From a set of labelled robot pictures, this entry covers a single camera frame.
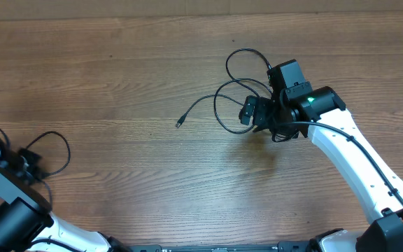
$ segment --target wooden table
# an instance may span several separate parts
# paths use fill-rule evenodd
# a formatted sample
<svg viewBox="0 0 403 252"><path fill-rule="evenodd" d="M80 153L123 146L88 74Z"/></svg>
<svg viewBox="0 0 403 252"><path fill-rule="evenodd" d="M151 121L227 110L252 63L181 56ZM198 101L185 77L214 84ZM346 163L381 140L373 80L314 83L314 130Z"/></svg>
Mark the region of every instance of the wooden table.
<svg viewBox="0 0 403 252"><path fill-rule="evenodd" d="M64 134L71 164L47 180L54 212L127 244L270 243L366 228L356 197L308 139L230 134L212 100L174 127L229 80L226 57L242 47L273 65L295 58L315 88L334 88L403 178L403 12L0 22L0 126L14 146ZM252 54L235 56L231 71L266 80ZM238 85L224 93L250 94ZM242 127L239 109L219 99L231 127ZM48 171L66 160L58 137L33 150Z"/></svg>

